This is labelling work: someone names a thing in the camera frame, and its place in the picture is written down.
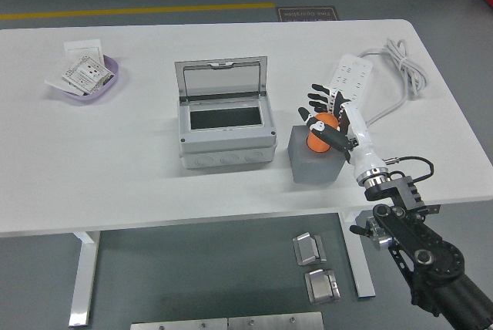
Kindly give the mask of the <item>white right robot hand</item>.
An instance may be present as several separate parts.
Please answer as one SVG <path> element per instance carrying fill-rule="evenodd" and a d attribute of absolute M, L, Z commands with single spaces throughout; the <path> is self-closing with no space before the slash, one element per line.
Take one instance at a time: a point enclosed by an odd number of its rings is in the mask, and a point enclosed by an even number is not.
<path fill-rule="evenodd" d="M 311 115 L 300 107 L 298 113 L 309 131 L 330 147 L 341 152 L 354 167 L 358 185 L 370 188 L 390 180 L 386 163 L 374 152 L 367 125 L 356 104 L 344 98 L 341 92 L 313 84 L 308 95 L 309 105 L 316 113 L 330 113 L 337 119 L 337 127 Z"/>

